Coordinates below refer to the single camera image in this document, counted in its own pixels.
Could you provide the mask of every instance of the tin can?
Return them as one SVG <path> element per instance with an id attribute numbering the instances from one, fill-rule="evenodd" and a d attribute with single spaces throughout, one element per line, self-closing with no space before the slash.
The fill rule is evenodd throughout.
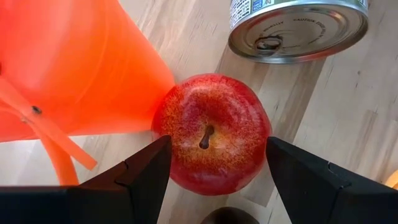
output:
<path id="1" fill-rule="evenodd" d="M 326 57 L 368 30 L 367 0 L 232 0 L 230 11 L 229 47 L 264 63 Z"/>

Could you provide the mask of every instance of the orange plastic strap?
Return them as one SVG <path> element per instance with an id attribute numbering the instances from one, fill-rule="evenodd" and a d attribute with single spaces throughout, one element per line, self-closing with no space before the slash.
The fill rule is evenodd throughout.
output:
<path id="1" fill-rule="evenodd" d="M 57 145 L 56 148 L 47 149 L 47 151 L 51 150 L 51 152 L 49 152 L 51 159 L 55 159 L 52 161 L 53 164 L 60 162 L 60 159 L 62 159 L 62 164 L 64 165 L 71 162 L 64 161 L 63 159 L 66 159 L 64 155 L 58 157 L 51 156 L 51 154 L 59 152 L 59 149 L 61 149 L 74 157 L 87 169 L 91 170 L 94 168 L 96 161 L 70 140 L 68 136 L 57 125 L 51 122 L 51 120 L 47 119 L 45 115 L 35 112 L 32 109 L 32 105 L 3 77 L 0 77 L 0 99 L 20 112 L 23 119 L 33 127 L 38 137 L 43 143 L 45 142 L 46 146 Z"/>
<path id="2" fill-rule="evenodd" d="M 51 140 L 34 125 L 31 125 L 30 127 L 40 138 L 44 148 L 47 150 L 47 154 L 54 166 L 60 185 L 78 185 L 79 180 L 77 178 L 75 166 L 73 165 L 69 154 L 67 154 L 57 143 Z"/>

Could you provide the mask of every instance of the apple stem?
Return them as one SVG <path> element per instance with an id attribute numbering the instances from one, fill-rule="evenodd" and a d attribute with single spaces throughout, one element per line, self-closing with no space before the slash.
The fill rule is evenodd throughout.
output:
<path id="1" fill-rule="evenodd" d="M 199 142 L 199 147 L 201 147 L 202 149 L 208 149 L 209 148 L 209 138 L 212 134 L 214 134 L 214 127 L 213 127 L 213 125 L 208 125 L 206 127 L 205 135 Z"/>

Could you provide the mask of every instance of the wooden floor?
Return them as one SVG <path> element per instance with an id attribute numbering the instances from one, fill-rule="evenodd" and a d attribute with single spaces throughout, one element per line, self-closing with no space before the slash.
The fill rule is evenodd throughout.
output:
<path id="1" fill-rule="evenodd" d="M 220 72 L 249 85 L 269 115 L 274 135 L 378 182 L 398 169 L 398 1 L 370 1 L 370 30 L 342 53 L 294 65 L 266 65 L 226 46 L 230 0 L 121 0 L 179 82 Z M 77 137 L 99 161 L 81 181 L 105 171 L 151 141 L 150 134 Z M 0 145 L 0 184 L 56 185 L 39 142 Z M 218 207 L 247 210 L 261 223 L 290 223 L 268 166 L 242 191 L 193 194 L 169 182 L 159 223 L 199 223 Z"/>

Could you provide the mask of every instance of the red apple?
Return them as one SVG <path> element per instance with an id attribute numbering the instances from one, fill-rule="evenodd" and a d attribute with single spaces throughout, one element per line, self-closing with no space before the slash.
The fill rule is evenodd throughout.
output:
<path id="1" fill-rule="evenodd" d="M 172 137 L 171 178 L 202 195 L 231 194 L 246 186 L 266 158 L 269 119 L 244 83 L 218 74 L 174 86 L 152 122 L 154 138 Z"/>

